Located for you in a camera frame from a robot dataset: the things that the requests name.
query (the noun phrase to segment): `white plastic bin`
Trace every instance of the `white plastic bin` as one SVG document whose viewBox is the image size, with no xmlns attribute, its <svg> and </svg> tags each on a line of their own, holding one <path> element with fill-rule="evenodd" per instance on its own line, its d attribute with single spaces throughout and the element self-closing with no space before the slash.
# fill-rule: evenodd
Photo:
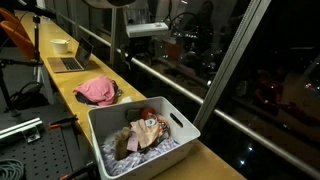
<svg viewBox="0 0 320 180">
<path fill-rule="evenodd" d="M 125 118 L 127 109 L 144 107 L 153 107 L 158 114 L 161 114 L 168 120 L 170 124 L 170 136 L 179 143 L 179 146 L 132 168 L 126 173 L 111 176 L 105 169 L 100 147 L 106 139 L 114 140 L 115 133 L 123 127 L 128 126 Z M 180 120 L 180 123 L 176 123 L 170 114 Z M 88 112 L 88 117 L 94 153 L 100 176 L 103 180 L 150 179 L 185 158 L 193 145 L 193 140 L 200 136 L 199 130 L 163 97 L 92 109 Z"/>
</svg>

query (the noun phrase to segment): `laptop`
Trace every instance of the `laptop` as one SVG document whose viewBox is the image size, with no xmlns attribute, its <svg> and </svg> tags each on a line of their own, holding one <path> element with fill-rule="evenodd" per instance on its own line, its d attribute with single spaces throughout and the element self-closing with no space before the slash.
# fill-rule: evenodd
<svg viewBox="0 0 320 180">
<path fill-rule="evenodd" d="M 48 63 L 54 73 L 84 71 L 89 64 L 93 46 L 81 38 L 75 57 L 49 57 Z"/>
</svg>

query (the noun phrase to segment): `stuffed toy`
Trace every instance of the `stuffed toy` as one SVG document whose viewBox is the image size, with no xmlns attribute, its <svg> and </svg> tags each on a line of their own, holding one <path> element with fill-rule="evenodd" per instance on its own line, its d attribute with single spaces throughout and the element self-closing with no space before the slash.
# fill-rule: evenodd
<svg viewBox="0 0 320 180">
<path fill-rule="evenodd" d="M 115 135 L 115 155 L 114 159 L 119 161 L 128 156 L 127 150 L 128 139 L 130 137 L 130 128 L 124 127 L 119 133 Z"/>
</svg>

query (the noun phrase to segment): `metal window frame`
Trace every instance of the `metal window frame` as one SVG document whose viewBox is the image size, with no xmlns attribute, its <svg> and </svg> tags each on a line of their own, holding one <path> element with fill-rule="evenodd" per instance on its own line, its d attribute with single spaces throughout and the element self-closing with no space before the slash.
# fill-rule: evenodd
<svg viewBox="0 0 320 180">
<path fill-rule="evenodd" d="M 241 124 L 240 121 L 229 116 L 227 113 L 216 109 L 216 105 L 220 96 L 222 95 L 231 75 L 233 74 L 238 62 L 240 61 L 240 58 L 242 57 L 247 45 L 249 44 L 249 41 L 251 40 L 270 3 L 271 0 L 251 1 L 247 12 L 245 13 L 245 16 L 238 28 L 238 31 L 230 44 L 223 63 L 221 64 L 221 67 L 210 86 L 205 101 L 198 111 L 198 114 L 194 121 L 194 125 L 201 131 L 210 118 L 210 115 L 214 113 L 221 119 L 225 120 L 244 134 L 259 142 L 261 145 L 271 150 L 283 159 L 287 160 L 289 163 L 304 171 L 311 177 L 320 179 L 320 172 L 318 170 L 303 162 L 295 155 L 289 153 L 288 151 L 276 145 L 259 133 Z"/>
</svg>

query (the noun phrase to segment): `wooden counter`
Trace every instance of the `wooden counter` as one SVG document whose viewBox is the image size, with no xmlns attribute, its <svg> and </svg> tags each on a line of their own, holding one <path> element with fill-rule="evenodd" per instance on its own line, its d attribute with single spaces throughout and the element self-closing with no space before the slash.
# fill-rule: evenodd
<svg viewBox="0 0 320 180">
<path fill-rule="evenodd" d="M 22 19 L 22 25 L 26 29 L 30 38 L 34 40 L 34 23 L 32 21 L 32 13 L 28 13 Z M 65 55 L 55 54 L 50 44 L 51 39 L 70 39 L 69 53 Z M 73 89 L 100 74 L 107 75 L 110 79 L 117 82 L 123 90 L 122 98 L 130 96 L 133 100 L 142 100 L 145 97 L 128 84 L 124 79 L 117 75 L 112 69 L 106 66 L 96 56 L 91 55 L 89 69 L 82 72 L 58 73 L 55 74 L 48 66 L 47 57 L 74 56 L 78 47 L 78 42 L 70 35 L 64 32 L 54 22 L 41 18 L 39 25 L 39 51 L 49 75 L 60 91 L 65 103 L 73 114 L 77 114 L 79 125 L 84 134 L 90 141 L 90 129 L 88 123 L 87 112 L 90 109 L 87 105 L 79 103 L 72 92 Z M 200 141 L 196 141 L 189 155 L 180 163 L 166 170 L 154 179 L 245 179 L 226 162 L 214 154 L 210 149 L 203 145 Z"/>
</svg>

